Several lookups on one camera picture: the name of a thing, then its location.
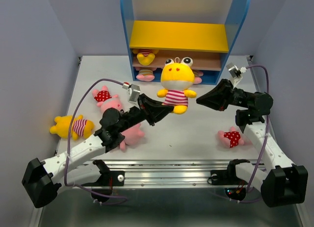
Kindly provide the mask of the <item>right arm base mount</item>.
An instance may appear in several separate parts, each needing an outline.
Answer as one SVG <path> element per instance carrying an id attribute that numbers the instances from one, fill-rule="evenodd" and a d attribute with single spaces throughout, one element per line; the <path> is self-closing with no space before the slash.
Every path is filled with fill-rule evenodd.
<path id="1" fill-rule="evenodd" d="M 231 200 L 243 201 L 246 197 L 247 184 L 244 180 L 230 175 L 227 170 L 212 170 L 207 180 L 208 184 L 216 186 L 227 186 L 225 194 Z"/>

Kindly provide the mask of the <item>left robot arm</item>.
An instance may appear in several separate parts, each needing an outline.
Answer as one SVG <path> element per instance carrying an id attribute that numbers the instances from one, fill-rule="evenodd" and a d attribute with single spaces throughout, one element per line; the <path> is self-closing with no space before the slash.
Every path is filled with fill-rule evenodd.
<path id="1" fill-rule="evenodd" d="M 145 94 L 139 95 L 137 102 L 138 106 L 133 106 L 124 113 L 115 108 L 107 109 L 100 120 L 101 128 L 69 152 L 43 161 L 35 158 L 28 163 L 22 185 L 34 207 L 41 208 L 51 203 L 57 197 L 61 188 L 60 180 L 65 174 L 116 148 L 124 140 L 122 133 L 125 130 L 142 121 L 154 126 L 174 109 Z"/>

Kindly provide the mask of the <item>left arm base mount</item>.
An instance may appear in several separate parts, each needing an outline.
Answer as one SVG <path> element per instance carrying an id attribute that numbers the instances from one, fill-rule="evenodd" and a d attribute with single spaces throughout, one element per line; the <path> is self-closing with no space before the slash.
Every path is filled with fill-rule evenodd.
<path id="1" fill-rule="evenodd" d="M 109 204 L 109 200 L 113 200 L 112 193 L 114 187 L 124 186 L 125 172 L 124 171 L 110 171 L 107 174 L 101 174 L 95 182 L 85 183 L 83 187 L 91 188 L 92 191 L 107 195 L 109 198 L 101 197 L 92 194 L 91 197 L 101 203 Z"/>

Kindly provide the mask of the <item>pink frog plush striped shirt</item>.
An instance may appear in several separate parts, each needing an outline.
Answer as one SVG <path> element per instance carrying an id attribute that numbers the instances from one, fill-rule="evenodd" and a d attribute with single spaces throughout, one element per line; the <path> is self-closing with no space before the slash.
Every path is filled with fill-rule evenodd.
<path id="1" fill-rule="evenodd" d="M 136 78 L 140 81 L 150 82 L 155 79 L 154 71 L 156 68 L 136 67 L 135 70 L 138 71 Z"/>

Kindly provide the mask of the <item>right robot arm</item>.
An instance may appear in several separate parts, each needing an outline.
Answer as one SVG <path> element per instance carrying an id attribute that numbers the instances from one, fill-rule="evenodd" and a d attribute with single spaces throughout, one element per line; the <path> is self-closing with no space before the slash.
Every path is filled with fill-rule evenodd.
<path id="1" fill-rule="evenodd" d="M 209 178 L 212 185 L 236 185 L 242 181 L 245 190 L 249 187 L 258 190 L 268 207 L 305 201 L 308 171 L 289 159 L 269 134 L 268 115 L 273 98 L 268 93 L 246 92 L 223 79 L 196 102 L 216 111 L 238 106 L 235 123 L 259 153 L 256 164 L 234 159 L 227 169 L 212 171 Z"/>

